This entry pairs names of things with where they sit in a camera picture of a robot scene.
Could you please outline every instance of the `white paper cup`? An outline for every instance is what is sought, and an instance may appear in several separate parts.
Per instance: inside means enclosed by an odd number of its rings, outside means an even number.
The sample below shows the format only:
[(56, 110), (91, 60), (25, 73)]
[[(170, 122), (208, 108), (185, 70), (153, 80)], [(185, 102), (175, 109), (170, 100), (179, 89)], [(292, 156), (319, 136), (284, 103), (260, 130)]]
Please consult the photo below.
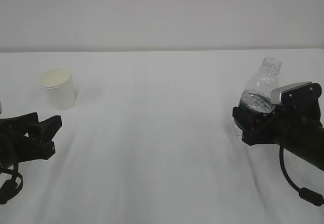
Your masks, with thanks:
[(72, 73), (63, 68), (46, 71), (39, 78), (50, 104), (57, 110), (68, 110), (75, 104)]

